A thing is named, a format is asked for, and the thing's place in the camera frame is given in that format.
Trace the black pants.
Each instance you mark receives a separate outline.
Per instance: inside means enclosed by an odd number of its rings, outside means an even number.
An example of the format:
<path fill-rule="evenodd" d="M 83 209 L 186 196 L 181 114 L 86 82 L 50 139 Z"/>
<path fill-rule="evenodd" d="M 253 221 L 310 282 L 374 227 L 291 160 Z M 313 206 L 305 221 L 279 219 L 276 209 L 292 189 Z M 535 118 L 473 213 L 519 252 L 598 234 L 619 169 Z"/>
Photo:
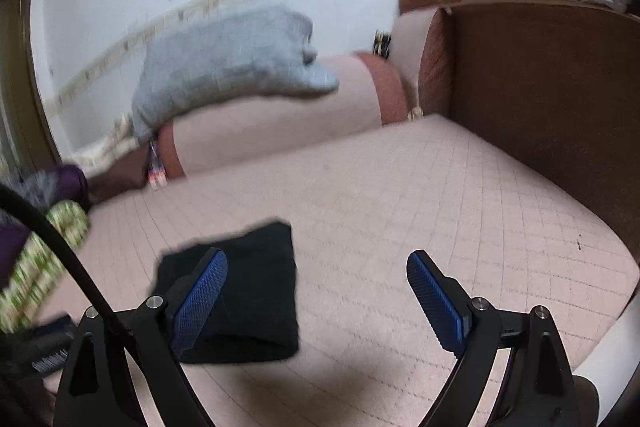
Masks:
<path fill-rule="evenodd" d="M 194 243 L 163 255 L 152 293 L 166 296 L 210 248 L 226 254 L 227 280 L 194 346 L 179 360 L 184 364 L 246 364 L 294 357 L 299 332 L 291 225 L 272 220 L 242 235 Z"/>

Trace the green patterned rolled blanket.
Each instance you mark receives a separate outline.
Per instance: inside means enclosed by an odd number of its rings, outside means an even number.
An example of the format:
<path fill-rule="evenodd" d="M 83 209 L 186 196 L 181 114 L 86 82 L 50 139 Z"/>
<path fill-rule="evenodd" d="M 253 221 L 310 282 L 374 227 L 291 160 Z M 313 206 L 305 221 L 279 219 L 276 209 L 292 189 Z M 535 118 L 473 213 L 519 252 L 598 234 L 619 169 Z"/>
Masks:
<path fill-rule="evenodd" d="M 78 202 L 62 200 L 47 213 L 47 219 L 77 253 L 85 243 L 90 220 Z M 1 291 L 1 330 L 15 333 L 28 329 L 53 291 L 65 268 L 40 237 L 29 235 L 17 258 L 9 284 Z"/>

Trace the pink quilted mattress cover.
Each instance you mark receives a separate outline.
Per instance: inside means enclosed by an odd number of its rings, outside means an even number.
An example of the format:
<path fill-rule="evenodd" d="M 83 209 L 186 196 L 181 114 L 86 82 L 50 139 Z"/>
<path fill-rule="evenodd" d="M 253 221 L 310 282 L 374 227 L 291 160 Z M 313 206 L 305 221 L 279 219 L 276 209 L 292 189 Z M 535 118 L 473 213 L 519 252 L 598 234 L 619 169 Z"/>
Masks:
<path fill-rule="evenodd" d="M 291 225 L 300 348 L 283 363 L 186 369 L 219 426 L 414 426 L 446 381 L 407 282 L 427 251 L 494 306 L 547 307 L 571 365 L 623 312 L 639 269 L 543 176 L 440 116 L 131 193 L 93 210 L 79 257 L 116 309 L 149 295 L 166 251 Z"/>

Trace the purple garment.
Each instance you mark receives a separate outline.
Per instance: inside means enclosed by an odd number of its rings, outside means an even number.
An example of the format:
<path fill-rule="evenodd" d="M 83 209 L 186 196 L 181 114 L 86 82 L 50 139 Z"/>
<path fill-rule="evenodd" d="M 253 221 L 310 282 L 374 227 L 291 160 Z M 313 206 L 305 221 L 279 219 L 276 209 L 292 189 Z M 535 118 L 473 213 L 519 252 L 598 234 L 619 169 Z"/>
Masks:
<path fill-rule="evenodd" d="M 21 178 L 2 174 L 1 183 L 30 202 L 42 213 L 63 200 L 78 202 L 82 210 L 90 208 L 88 183 L 84 173 L 74 165 L 61 165 L 50 171 L 37 171 Z M 20 221 L 1 213 L 1 287 L 6 286 L 29 229 Z"/>

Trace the dark brown cushion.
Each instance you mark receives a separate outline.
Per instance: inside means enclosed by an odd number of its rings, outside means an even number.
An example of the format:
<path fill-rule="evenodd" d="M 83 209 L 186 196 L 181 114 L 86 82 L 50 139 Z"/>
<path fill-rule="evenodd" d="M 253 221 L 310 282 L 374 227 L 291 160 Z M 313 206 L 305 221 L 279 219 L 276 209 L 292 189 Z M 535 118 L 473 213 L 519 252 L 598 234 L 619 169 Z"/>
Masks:
<path fill-rule="evenodd" d="M 98 205 L 122 193 L 142 190 L 148 183 L 149 165 L 150 148 L 147 145 L 122 156 L 106 171 L 88 181 L 90 202 Z"/>

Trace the red and blue small packet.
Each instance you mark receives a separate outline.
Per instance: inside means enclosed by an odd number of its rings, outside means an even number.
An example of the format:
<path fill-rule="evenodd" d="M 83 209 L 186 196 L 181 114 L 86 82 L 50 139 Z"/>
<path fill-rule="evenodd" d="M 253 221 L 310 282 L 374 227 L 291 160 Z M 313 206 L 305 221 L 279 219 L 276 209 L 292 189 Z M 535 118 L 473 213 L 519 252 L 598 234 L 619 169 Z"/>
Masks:
<path fill-rule="evenodd" d="M 155 140 L 150 141 L 148 182 L 153 190 L 158 190 L 167 185 L 166 169 L 163 161 L 160 159 L 160 153 L 158 153 L 157 142 Z"/>

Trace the cream crumpled cloth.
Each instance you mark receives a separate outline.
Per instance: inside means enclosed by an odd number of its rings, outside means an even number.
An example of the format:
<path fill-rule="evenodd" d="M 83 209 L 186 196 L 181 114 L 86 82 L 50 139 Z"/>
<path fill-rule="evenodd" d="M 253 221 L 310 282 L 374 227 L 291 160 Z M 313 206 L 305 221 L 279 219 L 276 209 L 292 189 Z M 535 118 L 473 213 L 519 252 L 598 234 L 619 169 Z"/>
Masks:
<path fill-rule="evenodd" d="M 107 172 L 116 161 L 140 145 L 140 140 L 134 136 L 131 115 L 122 115 L 103 138 L 75 150 L 65 162 L 77 166 L 87 179 L 91 179 Z"/>

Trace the pink bolster with red ends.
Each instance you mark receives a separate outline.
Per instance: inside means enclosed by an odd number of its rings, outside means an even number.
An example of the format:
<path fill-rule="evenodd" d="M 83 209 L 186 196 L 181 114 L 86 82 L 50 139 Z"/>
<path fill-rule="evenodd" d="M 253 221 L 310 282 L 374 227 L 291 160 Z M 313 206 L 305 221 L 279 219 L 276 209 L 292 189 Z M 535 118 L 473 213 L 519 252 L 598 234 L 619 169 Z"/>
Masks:
<path fill-rule="evenodd" d="M 407 119 L 409 103 L 396 68 L 359 52 L 319 63 L 340 82 L 320 98 L 238 98 L 169 121 L 157 150 L 168 178 L 213 171 L 298 150 Z"/>

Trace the grey quilted blanket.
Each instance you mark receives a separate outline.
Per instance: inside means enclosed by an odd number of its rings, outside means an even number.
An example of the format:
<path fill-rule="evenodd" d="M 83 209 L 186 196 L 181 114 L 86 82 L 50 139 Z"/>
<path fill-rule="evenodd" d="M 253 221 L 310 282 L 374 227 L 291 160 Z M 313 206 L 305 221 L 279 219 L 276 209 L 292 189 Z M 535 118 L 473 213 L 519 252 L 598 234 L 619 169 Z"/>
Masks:
<path fill-rule="evenodd" d="M 317 62 L 312 21 L 285 6 L 216 17 L 146 46 L 131 102 L 134 136 L 176 116 L 251 96 L 319 98 L 340 80 Z"/>

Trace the black and gold small object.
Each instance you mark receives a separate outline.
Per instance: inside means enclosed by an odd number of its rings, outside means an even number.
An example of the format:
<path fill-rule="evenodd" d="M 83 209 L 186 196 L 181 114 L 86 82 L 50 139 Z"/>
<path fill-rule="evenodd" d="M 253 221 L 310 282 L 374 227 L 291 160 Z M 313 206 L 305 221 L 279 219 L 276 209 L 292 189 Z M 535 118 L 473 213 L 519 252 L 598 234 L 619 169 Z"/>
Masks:
<path fill-rule="evenodd" d="M 390 44 L 392 43 L 392 35 L 389 32 L 375 31 L 372 53 L 383 60 L 387 60 L 390 56 Z"/>

